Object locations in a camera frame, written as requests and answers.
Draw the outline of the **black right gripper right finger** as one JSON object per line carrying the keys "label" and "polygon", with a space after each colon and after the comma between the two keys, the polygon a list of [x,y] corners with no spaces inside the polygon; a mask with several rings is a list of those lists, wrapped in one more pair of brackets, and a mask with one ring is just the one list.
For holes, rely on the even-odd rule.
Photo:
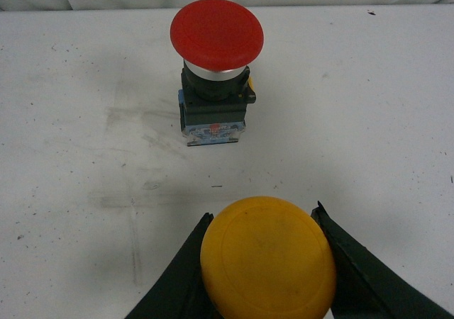
{"label": "black right gripper right finger", "polygon": [[449,318],[450,313],[394,273],[348,234],[321,203],[311,217],[322,229],[336,265],[334,318]]}

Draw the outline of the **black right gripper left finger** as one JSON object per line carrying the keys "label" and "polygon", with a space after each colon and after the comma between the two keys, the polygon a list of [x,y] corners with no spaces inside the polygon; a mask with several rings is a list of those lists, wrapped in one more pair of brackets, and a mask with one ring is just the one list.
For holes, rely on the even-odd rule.
{"label": "black right gripper left finger", "polygon": [[201,244],[214,216],[205,213],[153,287],[127,318],[213,318],[201,277]]}

